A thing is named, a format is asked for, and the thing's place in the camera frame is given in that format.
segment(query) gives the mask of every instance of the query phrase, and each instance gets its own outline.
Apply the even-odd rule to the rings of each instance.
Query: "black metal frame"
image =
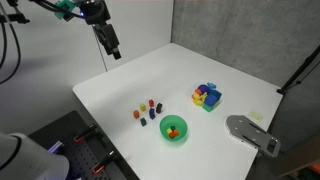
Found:
[[[290,79],[282,86],[282,88],[277,90],[277,92],[279,94],[285,95],[288,88],[290,88],[291,84],[301,75],[301,73],[303,73],[303,71],[316,59],[316,57],[319,54],[320,54],[320,45],[313,51],[313,53],[309,57],[307,57],[307,59],[303,62],[303,64],[290,77]]]

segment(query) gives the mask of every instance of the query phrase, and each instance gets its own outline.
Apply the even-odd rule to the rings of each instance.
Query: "white table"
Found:
[[[221,104],[210,113],[191,100],[194,89],[207,82],[222,93]],[[140,179],[236,180],[246,178],[257,150],[231,137],[225,119],[255,110],[264,116],[255,123],[267,130],[282,98],[277,88],[168,44],[73,90]],[[164,111],[153,121],[143,113],[148,124],[142,127],[132,112],[151,98]],[[160,121],[169,114],[187,122],[184,143],[161,136]]]

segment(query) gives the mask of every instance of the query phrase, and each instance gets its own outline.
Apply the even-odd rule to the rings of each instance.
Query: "gray metal part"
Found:
[[[280,141],[264,131],[247,117],[242,115],[231,115],[227,118],[226,125],[229,128],[230,133],[239,138],[242,142],[249,143],[271,157],[278,156],[281,146]],[[275,142],[272,151],[268,149],[271,141]]]

